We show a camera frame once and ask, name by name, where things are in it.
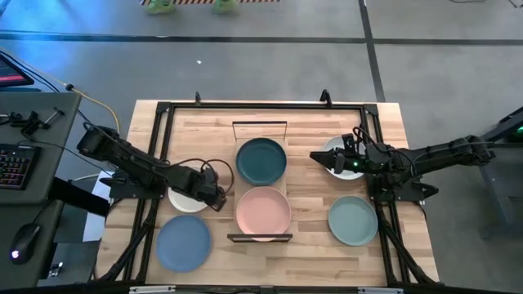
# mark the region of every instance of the plate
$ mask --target plate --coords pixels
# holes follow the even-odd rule
[[[156,240],[160,264],[177,273],[196,270],[211,251],[211,233],[197,216],[175,216],[165,224]]]
[[[361,246],[370,242],[378,231],[374,208],[355,196],[338,198],[329,209],[329,228],[341,242]]]
[[[256,138],[245,142],[238,150],[236,167],[248,183],[270,185],[284,174],[287,156],[274,140]]]
[[[291,222],[291,206],[277,189],[256,187],[238,202],[236,221],[244,234],[283,234]],[[275,238],[253,238],[267,242]]]
[[[325,143],[323,147],[321,147],[321,151],[329,151],[332,148],[343,148],[343,139],[341,136],[335,136],[334,138],[331,138],[330,140]],[[365,155],[365,144],[360,143],[360,154]],[[325,168],[327,171],[330,172],[331,175],[336,176],[338,179],[342,180],[355,180],[363,175],[361,172],[353,172],[353,171],[342,171],[341,174],[335,174],[334,169],[328,169]]]
[[[196,201],[168,188],[168,196],[171,204],[180,212],[199,212],[207,207],[205,202]]]

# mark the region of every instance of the pink plate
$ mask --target pink plate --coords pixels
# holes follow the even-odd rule
[[[256,187],[242,196],[236,221],[244,234],[283,234],[291,222],[291,206],[277,189]],[[253,238],[271,241],[275,238]]]

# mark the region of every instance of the shoe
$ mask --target shoe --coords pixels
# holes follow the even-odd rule
[[[238,2],[236,0],[215,0],[214,8],[212,9],[215,13],[231,13],[236,11]]]
[[[172,11],[174,11],[173,0],[150,0],[147,6],[147,13],[150,14],[169,13]]]

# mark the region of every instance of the white plate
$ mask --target white plate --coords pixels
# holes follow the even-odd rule
[[[171,204],[181,212],[199,212],[207,207],[205,202],[196,201],[192,198],[174,192],[172,189],[168,188],[168,196]]]
[[[343,139],[341,136],[335,136],[334,138],[330,139],[325,143],[323,147],[321,147],[321,151],[329,151],[332,148],[342,148],[343,149]],[[360,154],[365,154],[365,145],[363,143],[360,143]],[[363,175],[361,172],[352,172],[352,171],[342,171],[341,174],[337,175],[334,173],[334,169],[328,169],[325,168],[327,171],[330,172],[331,175],[336,176],[338,179],[342,180],[355,180]]]

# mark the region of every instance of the desk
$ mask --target desk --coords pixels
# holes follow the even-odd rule
[[[80,105],[80,95],[73,93],[14,93],[0,92],[0,114],[15,112],[26,119],[32,110],[38,113],[40,120],[46,120],[55,111],[53,107],[65,112],[65,115],[55,118],[48,130],[38,130],[33,137],[36,140],[65,146],[76,110]],[[3,144],[17,144],[27,140],[20,134],[17,127],[0,126],[0,141]],[[33,169],[31,179],[23,191],[2,189],[0,204],[36,204],[47,198],[55,176],[63,150],[55,146],[38,145],[42,152],[37,165]]]
[[[158,101],[136,102],[127,139],[146,151],[150,142]],[[398,104],[378,104],[382,134],[386,143],[408,147]],[[165,126],[165,118],[160,130]],[[309,152],[319,150],[333,136],[351,131],[360,124],[360,115],[350,110],[298,109],[177,109],[172,126],[168,160],[220,158],[235,163],[233,121],[288,121],[287,196],[292,208],[289,243],[232,243],[228,233],[239,233],[234,219],[234,191],[221,212],[210,208],[199,212],[212,232],[212,251],[205,263],[187,274],[164,269],[156,257],[155,244],[150,255],[147,283],[213,285],[288,285],[288,286],[383,286],[386,285],[379,237],[363,247],[349,247],[329,232],[330,204],[344,195],[368,198],[365,180],[338,180]],[[159,156],[163,132],[157,146]],[[219,184],[230,183],[226,167],[216,165]],[[131,235],[136,210],[135,200],[123,200],[109,215],[98,253],[99,273],[105,273],[118,259]],[[427,274],[437,280],[427,224],[419,207],[398,203],[400,227],[405,246]],[[160,202],[154,237],[171,218],[181,214],[168,199]],[[391,249],[393,262],[396,251]],[[141,259],[138,248],[135,264]],[[396,277],[400,277],[396,266]]]
[[[65,146],[79,103],[80,96],[71,93],[0,92],[0,114],[14,111],[27,118],[31,110],[34,110],[40,119],[45,120],[54,113],[53,107],[63,110],[65,115],[53,121],[49,130],[38,130],[34,133],[36,140],[59,146]],[[19,128],[8,125],[0,126],[0,138],[2,143],[7,144],[25,140]],[[26,189],[0,189],[0,289],[33,287],[37,284],[42,270],[47,270],[43,267],[47,263],[64,206],[61,201],[56,200],[49,204],[38,218],[37,223],[42,228],[31,260],[24,265],[13,265],[8,256],[11,241],[18,229],[33,221],[42,209],[60,162],[62,149],[46,145],[41,147],[40,158]]]

